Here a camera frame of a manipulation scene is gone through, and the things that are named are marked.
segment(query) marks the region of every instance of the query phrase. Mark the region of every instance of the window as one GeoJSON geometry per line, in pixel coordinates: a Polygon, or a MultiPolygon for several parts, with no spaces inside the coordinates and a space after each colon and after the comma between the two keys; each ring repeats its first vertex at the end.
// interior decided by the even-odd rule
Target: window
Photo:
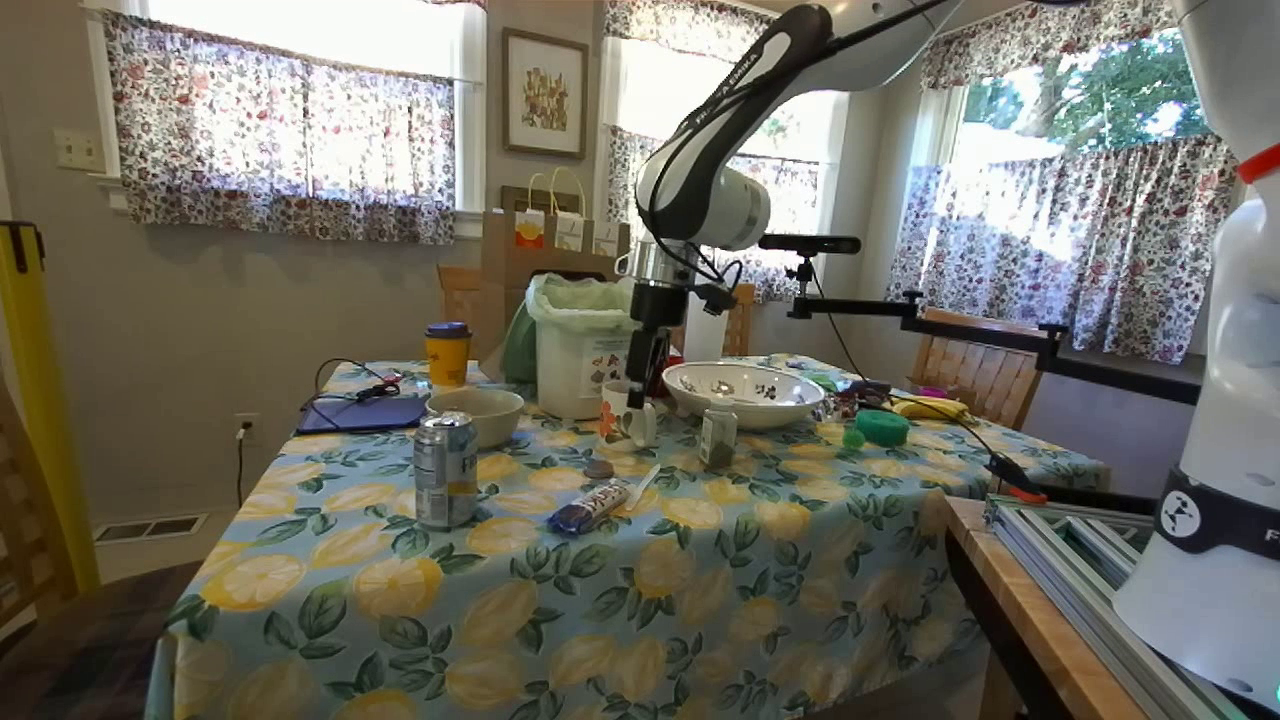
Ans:
{"type": "Polygon", "coordinates": [[[1168,5],[1017,8],[940,40],[924,76],[951,138],[940,165],[911,168],[889,294],[1179,366],[1232,158],[1168,5]]]}
{"type": "MultiPolygon", "coordinates": [[[[727,67],[763,33],[763,18],[691,0],[608,0],[605,36],[605,175],[612,223],[644,228],[633,185],[658,144],[714,95],[727,67]]],[[[831,185],[840,162],[840,92],[809,92],[775,108],[757,138],[735,154],[732,168],[767,190],[767,234],[827,234],[831,185]]],[[[745,280],[763,298],[786,298],[792,283],[790,251],[709,251],[720,263],[741,261],[745,280]]]]}
{"type": "Polygon", "coordinates": [[[108,158],[135,220],[438,244],[486,204],[477,5],[99,5],[108,158]]]}

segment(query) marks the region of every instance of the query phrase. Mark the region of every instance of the soda can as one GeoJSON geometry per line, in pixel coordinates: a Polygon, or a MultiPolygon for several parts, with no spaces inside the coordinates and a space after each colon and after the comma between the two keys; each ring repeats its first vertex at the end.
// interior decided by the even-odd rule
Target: soda can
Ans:
{"type": "Polygon", "coordinates": [[[415,524],[459,530],[477,516],[477,427],[467,412],[440,412],[415,427],[415,524]]]}

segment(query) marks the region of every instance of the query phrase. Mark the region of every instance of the lid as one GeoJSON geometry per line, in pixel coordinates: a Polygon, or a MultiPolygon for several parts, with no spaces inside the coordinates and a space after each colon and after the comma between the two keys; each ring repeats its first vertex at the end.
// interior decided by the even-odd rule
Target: lid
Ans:
{"type": "Polygon", "coordinates": [[[883,446],[883,447],[909,446],[909,419],[897,412],[866,409],[852,415],[852,427],[866,433],[866,441],[883,446]]]}
{"type": "Polygon", "coordinates": [[[428,324],[428,337],[474,337],[474,327],[466,320],[440,320],[428,324]]]}

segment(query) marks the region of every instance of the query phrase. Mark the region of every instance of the blue and yellow tablecloth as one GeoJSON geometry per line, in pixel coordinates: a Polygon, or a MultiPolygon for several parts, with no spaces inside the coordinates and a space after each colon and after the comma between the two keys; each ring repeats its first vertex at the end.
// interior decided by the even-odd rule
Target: blue and yellow tablecloth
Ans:
{"type": "MultiPolygon", "coordinates": [[[[359,389],[342,368],[333,394],[359,389]]],[[[978,626],[940,551],[940,493],[984,496],[980,446],[918,424],[840,447],[840,419],[745,433],[699,473],[696,419],[658,447],[538,409],[482,456],[486,511],[415,530],[411,433],[296,438],[171,614],[159,715],[806,715],[949,657],[978,626]],[[664,473],[583,540],[543,522],[590,482],[664,473]]],[[[1082,451],[990,424],[1040,484],[1082,451]]]]}

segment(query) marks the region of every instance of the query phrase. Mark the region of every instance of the wooden frame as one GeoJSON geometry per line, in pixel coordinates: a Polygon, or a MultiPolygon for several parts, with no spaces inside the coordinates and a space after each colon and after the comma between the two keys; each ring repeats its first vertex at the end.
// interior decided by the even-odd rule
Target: wooden frame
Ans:
{"type": "Polygon", "coordinates": [[[583,158],[590,47],[504,33],[504,139],[516,154],[583,158]]]}

